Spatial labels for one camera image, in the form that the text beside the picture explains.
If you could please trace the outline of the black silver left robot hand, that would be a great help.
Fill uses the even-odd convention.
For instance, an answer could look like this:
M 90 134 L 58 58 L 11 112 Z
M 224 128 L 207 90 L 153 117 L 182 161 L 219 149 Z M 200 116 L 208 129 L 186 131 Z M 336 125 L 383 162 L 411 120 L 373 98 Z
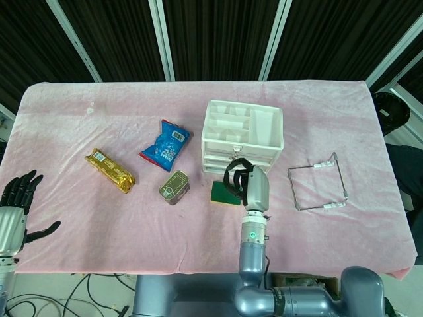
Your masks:
M 24 245 L 53 234 L 61 221 L 53 222 L 48 228 L 28 232 L 27 220 L 34 199 L 34 192 L 43 175 L 32 170 L 10 180 L 1 194 L 1 257 L 16 256 Z

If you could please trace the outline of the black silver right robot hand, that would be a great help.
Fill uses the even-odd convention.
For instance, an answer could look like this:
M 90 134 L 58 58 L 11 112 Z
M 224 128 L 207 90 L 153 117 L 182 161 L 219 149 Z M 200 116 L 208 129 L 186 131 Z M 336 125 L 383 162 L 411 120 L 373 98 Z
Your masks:
M 270 183 L 266 173 L 245 158 L 233 160 L 223 176 L 225 188 L 242 201 L 247 212 L 269 209 Z

